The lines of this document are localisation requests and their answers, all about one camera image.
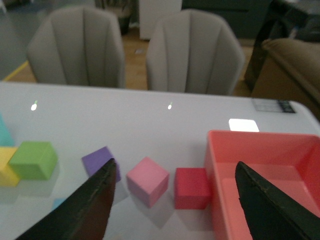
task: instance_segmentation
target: white cabinet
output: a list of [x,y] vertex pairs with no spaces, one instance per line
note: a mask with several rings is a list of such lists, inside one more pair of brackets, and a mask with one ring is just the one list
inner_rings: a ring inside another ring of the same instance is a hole
[[139,0],[140,39],[149,40],[157,19],[181,11],[182,0]]

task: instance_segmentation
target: chair back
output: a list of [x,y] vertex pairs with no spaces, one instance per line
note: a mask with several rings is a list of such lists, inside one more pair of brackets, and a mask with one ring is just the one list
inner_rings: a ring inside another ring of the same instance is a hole
[[230,95],[244,62],[222,17],[182,10],[157,22],[146,55],[148,89]]
[[125,53],[117,17],[93,7],[54,11],[27,47],[39,83],[125,87]]

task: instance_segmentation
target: teal cube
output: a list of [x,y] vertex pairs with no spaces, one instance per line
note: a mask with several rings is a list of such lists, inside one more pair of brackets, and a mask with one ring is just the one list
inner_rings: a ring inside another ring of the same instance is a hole
[[21,179],[48,180],[58,161],[58,156],[48,141],[24,141],[9,165]]
[[0,114],[0,146],[13,147],[14,145],[15,141]]

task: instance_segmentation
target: pink tray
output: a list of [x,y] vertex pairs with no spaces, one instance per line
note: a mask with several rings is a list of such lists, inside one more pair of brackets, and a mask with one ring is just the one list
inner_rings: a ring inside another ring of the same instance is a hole
[[216,240],[252,239],[235,180],[239,161],[320,217],[318,136],[212,130],[208,133],[204,167],[212,187]]

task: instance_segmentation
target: yellow cube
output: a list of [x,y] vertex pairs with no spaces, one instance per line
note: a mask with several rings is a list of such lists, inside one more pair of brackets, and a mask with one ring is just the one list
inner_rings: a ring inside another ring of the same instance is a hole
[[0,186],[15,187],[20,181],[20,177],[8,164],[17,149],[17,147],[0,147]]

